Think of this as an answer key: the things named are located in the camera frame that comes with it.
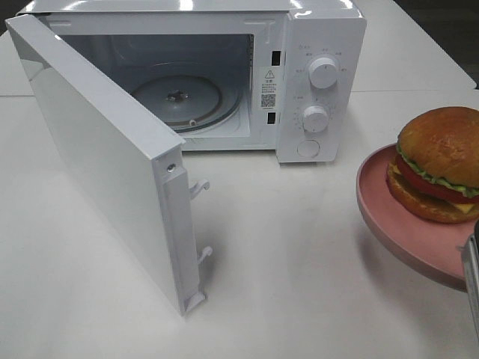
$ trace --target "tomato slice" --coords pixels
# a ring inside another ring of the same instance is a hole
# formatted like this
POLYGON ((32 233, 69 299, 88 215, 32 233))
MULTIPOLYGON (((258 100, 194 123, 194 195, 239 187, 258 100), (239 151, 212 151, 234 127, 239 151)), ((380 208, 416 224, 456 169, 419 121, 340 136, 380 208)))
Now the tomato slice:
POLYGON ((416 172, 414 172, 413 169, 403 160, 401 155, 396 156, 396 166, 406 181, 420 192, 452 203, 479 203, 479 195, 474 196, 473 198, 467 198, 464 197, 461 192, 454 191, 443 185, 429 183, 416 174, 416 172))

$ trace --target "qr code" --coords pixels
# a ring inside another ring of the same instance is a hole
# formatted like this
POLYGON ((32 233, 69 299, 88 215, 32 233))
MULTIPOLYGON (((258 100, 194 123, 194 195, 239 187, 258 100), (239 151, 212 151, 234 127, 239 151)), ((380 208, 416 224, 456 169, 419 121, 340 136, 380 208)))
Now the qr code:
POLYGON ((261 107, 275 107, 275 106, 276 106, 276 95, 274 93, 261 95, 261 107))

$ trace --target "white knob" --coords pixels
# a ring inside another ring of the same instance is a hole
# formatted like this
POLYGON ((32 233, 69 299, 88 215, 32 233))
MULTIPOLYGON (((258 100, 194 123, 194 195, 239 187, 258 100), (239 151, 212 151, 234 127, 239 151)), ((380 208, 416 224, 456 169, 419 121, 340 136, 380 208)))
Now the white knob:
POLYGON ((309 65, 309 81, 316 88, 328 88, 338 80, 338 61, 330 56, 317 58, 309 65))
POLYGON ((329 124, 329 116, 322 106, 310 106, 303 112, 302 125, 307 132, 321 132, 329 124))

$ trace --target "bottom bun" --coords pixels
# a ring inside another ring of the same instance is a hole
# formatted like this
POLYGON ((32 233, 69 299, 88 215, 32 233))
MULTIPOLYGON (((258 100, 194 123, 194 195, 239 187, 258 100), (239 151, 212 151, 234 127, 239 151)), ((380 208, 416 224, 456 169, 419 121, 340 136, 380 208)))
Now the bottom bun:
POLYGON ((467 213, 461 212, 445 200, 416 190, 392 168, 393 164, 389 163, 386 178, 389 191, 411 213, 441 223, 462 223, 479 218, 479 205, 476 204, 467 213))

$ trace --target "warning label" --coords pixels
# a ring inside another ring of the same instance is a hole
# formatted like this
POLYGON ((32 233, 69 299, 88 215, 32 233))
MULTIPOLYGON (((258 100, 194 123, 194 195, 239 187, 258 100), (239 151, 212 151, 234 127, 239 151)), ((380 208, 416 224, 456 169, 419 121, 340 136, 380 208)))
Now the warning label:
POLYGON ((260 88, 260 107, 264 110, 276 110, 278 95, 279 69, 274 67, 261 67, 257 80, 260 88))

